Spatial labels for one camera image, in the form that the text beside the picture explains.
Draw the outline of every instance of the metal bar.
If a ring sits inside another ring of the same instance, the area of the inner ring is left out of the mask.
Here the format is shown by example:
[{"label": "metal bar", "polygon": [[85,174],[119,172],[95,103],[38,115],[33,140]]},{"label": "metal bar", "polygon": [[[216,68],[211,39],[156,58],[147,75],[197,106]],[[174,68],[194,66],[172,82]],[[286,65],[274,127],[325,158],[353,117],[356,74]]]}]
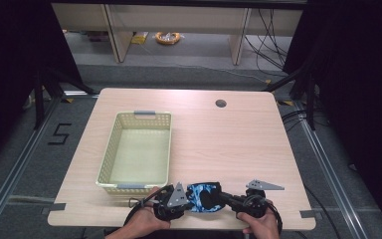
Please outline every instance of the metal bar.
[{"label": "metal bar", "polygon": [[98,98],[99,95],[89,95],[84,91],[64,91],[63,99],[69,98]]},{"label": "metal bar", "polygon": [[[295,107],[299,111],[303,110],[303,106],[300,102],[296,102]],[[343,214],[343,218],[345,219],[353,238],[368,238],[358,213],[355,211],[348,195],[346,194],[345,189],[343,188],[339,178],[334,172],[333,166],[331,165],[330,160],[328,159],[327,154],[325,153],[321,142],[317,137],[317,134],[315,131],[311,130],[306,120],[302,121],[302,127],[306,133],[306,136],[308,137],[312,149],[315,152],[320,167],[324,173],[325,179],[330,186],[331,192],[334,195],[334,199],[336,200],[337,205]]]},{"label": "metal bar", "polygon": [[[29,3],[32,0],[18,0],[20,3]],[[145,6],[179,6],[179,7],[221,7],[221,8],[263,8],[263,9],[324,9],[332,7],[331,4],[323,3],[323,1],[306,0],[170,0],[170,1],[153,1],[153,0],[53,0],[52,3],[84,3],[84,4],[110,4],[110,5],[145,5]]]},{"label": "metal bar", "polygon": [[17,185],[19,179],[21,178],[33,152],[35,151],[39,139],[42,137],[49,119],[58,106],[61,98],[53,98],[46,110],[45,117],[43,122],[40,124],[38,128],[35,128],[32,135],[30,136],[26,146],[24,147],[23,151],[21,152],[20,156],[18,157],[17,161],[15,162],[14,166],[12,167],[10,173],[8,174],[7,178],[5,179],[5,182],[0,188],[0,215],[11,195],[13,192],[15,186]]}]

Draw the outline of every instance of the wooden table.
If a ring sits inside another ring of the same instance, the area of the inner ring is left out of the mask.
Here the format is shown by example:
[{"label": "wooden table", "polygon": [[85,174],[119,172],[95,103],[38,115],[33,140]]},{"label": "wooden table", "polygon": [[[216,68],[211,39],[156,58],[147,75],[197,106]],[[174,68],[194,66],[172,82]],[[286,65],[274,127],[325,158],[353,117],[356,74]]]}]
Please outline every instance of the wooden table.
[{"label": "wooden table", "polygon": [[[216,106],[217,100],[226,106]],[[169,183],[219,181],[225,192],[245,194],[253,179],[283,186],[266,191],[280,212],[284,230],[310,230],[314,218],[274,96],[260,92],[104,89],[78,145],[51,211],[55,226],[121,226],[130,211],[125,201],[96,185],[114,117],[122,111],[172,113]],[[186,212],[175,229],[242,229],[229,206],[216,213]]]}]

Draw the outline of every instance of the tape mark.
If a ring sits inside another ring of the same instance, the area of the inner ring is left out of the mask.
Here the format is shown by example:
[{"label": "tape mark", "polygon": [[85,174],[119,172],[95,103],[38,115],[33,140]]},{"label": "tape mark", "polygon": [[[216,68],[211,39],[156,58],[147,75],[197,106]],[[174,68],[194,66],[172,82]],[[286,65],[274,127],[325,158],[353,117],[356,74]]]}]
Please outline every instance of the tape mark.
[{"label": "tape mark", "polygon": [[293,101],[277,101],[278,106],[293,107]]},{"label": "tape mark", "polygon": [[64,145],[70,134],[69,133],[59,133],[58,131],[59,131],[61,126],[71,126],[71,125],[72,125],[72,123],[70,123],[70,122],[58,123],[58,126],[54,131],[54,136],[62,136],[64,139],[61,142],[48,142],[48,145]]}]

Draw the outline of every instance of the aluminum rail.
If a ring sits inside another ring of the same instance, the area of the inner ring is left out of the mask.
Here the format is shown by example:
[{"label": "aluminum rail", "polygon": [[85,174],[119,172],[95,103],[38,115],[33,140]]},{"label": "aluminum rail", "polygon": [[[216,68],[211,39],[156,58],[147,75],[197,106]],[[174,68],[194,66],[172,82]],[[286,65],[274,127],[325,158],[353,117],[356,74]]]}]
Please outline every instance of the aluminum rail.
[{"label": "aluminum rail", "polygon": [[[295,102],[295,107],[299,111],[303,110],[303,106],[300,102]],[[356,212],[348,195],[346,194],[345,189],[340,183],[340,180],[337,177],[333,166],[331,165],[330,160],[328,159],[327,154],[325,153],[321,142],[317,137],[317,134],[314,130],[311,130],[311,127],[306,120],[302,121],[302,127],[306,133],[309,143],[312,146],[312,149],[314,150],[325,179],[330,186],[331,192],[334,195],[334,199],[336,200],[337,205],[343,214],[343,218],[345,219],[353,238],[368,238],[358,213]]]},{"label": "aluminum rail", "polygon": [[35,151],[40,138],[42,137],[44,131],[48,126],[49,119],[52,116],[52,113],[57,108],[61,98],[52,98],[51,102],[46,110],[45,118],[43,122],[39,125],[37,129],[35,129],[30,136],[26,146],[12,167],[10,173],[5,179],[3,185],[0,188],[0,215],[4,210],[6,203],[14,191],[18,181],[20,180],[30,158],[32,157],[33,152]]}]

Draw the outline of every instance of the green basket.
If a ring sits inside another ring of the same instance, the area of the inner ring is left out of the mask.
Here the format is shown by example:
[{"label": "green basket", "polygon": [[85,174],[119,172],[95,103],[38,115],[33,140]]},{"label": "green basket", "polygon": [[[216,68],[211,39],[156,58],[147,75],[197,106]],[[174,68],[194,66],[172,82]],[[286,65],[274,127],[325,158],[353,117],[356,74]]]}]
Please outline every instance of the green basket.
[{"label": "green basket", "polygon": [[96,184],[108,193],[133,196],[167,184],[171,113],[116,115]]}]

